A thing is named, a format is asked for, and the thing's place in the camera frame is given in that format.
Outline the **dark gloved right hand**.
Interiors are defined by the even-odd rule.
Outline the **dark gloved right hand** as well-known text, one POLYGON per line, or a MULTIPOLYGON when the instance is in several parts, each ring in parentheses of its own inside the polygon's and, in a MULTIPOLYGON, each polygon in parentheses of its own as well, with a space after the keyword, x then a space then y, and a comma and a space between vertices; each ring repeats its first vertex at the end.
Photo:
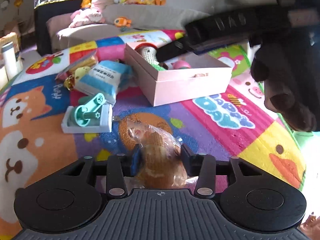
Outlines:
POLYGON ((295 131, 319 131, 319 0, 277 0, 291 26, 258 36, 251 76, 264 83, 265 106, 295 131))

